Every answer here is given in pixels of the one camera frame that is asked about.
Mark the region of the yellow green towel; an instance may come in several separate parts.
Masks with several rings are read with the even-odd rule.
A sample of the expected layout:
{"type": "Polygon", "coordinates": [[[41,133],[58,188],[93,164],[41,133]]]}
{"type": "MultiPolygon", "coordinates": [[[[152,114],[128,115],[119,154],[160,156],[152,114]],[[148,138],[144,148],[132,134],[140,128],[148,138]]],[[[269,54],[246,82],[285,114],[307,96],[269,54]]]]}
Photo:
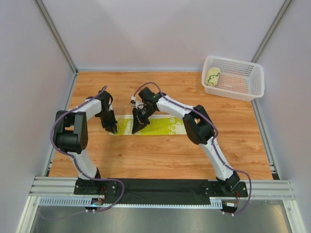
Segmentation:
{"type": "Polygon", "coordinates": [[[186,135],[183,121],[172,115],[153,115],[149,118],[150,124],[139,132],[132,134],[133,116],[117,115],[116,134],[109,133],[112,136],[117,135],[186,135]]]}

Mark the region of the green patterned towel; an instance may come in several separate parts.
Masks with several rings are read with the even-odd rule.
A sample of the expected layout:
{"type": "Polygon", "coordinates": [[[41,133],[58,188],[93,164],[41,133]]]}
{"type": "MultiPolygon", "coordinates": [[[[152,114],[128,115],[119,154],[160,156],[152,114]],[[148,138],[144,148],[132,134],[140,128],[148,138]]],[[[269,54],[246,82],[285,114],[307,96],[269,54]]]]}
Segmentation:
{"type": "Polygon", "coordinates": [[[221,71],[217,67],[212,67],[207,71],[205,85],[215,87],[218,83],[221,71]]]}

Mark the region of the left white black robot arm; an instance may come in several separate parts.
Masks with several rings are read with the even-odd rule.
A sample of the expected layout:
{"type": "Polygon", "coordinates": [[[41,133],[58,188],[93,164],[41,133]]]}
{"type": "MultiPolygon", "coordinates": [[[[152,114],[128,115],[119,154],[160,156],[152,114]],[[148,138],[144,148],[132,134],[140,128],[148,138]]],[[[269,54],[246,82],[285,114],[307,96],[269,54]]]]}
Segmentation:
{"type": "Polygon", "coordinates": [[[77,172],[78,188],[95,187],[101,176],[87,151],[87,122],[92,117],[101,121],[107,132],[117,133],[117,121],[112,107],[113,97],[105,90],[99,91],[94,97],[88,97],[81,105],[58,111],[55,123],[50,132],[53,147],[61,154],[68,156],[77,172]]]}

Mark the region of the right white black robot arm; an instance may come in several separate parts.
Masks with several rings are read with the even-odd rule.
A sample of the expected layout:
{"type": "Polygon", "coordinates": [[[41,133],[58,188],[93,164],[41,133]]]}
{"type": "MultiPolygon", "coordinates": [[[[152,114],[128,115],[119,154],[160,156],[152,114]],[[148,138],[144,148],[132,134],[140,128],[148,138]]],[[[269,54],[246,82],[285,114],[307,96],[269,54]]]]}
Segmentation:
{"type": "Polygon", "coordinates": [[[131,98],[131,105],[133,106],[132,134],[149,125],[149,117],[156,111],[168,113],[182,120],[189,140],[199,145],[210,160],[217,181],[229,191],[236,187],[240,178],[234,169],[229,168],[216,140],[215,126],[202,105],[195,107],[185,105],[164,93],[155,94],[147,87],[141,90],[138,95],[142,102],[137,101],[135,96],[131,98]]]}

